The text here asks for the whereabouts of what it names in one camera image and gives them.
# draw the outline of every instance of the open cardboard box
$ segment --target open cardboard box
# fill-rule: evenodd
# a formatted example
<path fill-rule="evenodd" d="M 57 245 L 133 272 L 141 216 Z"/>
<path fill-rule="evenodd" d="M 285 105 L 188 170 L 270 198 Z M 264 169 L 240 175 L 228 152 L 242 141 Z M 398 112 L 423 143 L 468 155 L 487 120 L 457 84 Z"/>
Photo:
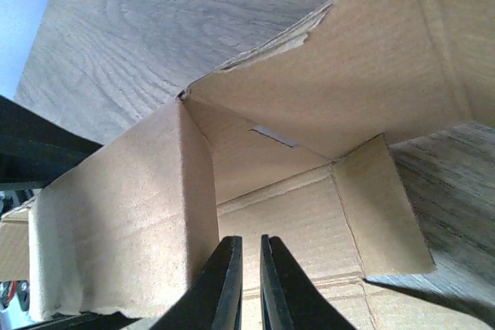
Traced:
<path fill-rule="evenodd" d="M 161 315 L 220 231 L 244 238 L 244 328 L 263 233 L 358 328 L 483 328 L 361 278 L 434 268 L 387 144 L 495 124 L 494 19 L 495 0 L 332 0 L 196 81 L 36 197 L 32 315 Z"/>

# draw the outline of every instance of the wooden floor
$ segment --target wooden floor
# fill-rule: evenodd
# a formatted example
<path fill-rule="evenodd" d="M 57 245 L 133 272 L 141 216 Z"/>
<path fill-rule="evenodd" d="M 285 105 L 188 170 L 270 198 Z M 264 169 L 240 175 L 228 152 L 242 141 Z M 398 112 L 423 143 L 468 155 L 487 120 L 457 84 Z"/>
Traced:
<path fill-rule="evenodd" d="M 108 143 L 325 1 L 50 0 L 16 100 Z M 393 153 L 439 269 L 379 281 L 428 291 L 495 326 L 495 131 L 466 125 Z"/>

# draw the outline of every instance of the blue surface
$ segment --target blue surface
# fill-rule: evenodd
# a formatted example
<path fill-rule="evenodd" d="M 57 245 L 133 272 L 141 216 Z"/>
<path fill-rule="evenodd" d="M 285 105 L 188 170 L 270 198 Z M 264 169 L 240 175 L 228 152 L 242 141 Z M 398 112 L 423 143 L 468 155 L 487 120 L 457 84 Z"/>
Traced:
<path fill-rule="evenodd" d="M 13 98 L 48 0 L 0 0 L 0 94 Z"/>

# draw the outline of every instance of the gray wooden surface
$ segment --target gray wooden surface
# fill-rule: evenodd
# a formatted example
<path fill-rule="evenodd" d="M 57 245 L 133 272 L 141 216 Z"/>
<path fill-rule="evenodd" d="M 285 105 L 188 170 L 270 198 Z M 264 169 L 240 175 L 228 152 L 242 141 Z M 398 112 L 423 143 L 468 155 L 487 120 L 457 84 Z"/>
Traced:
<path fill-rule="evenodd" d="M 108 143 L 186 85 L 326 0 L 50 0 L 16 100 Z M 471 124 L 394 147 L 438 265 L 379 281 L 495 325 L 495 131 Z"/>

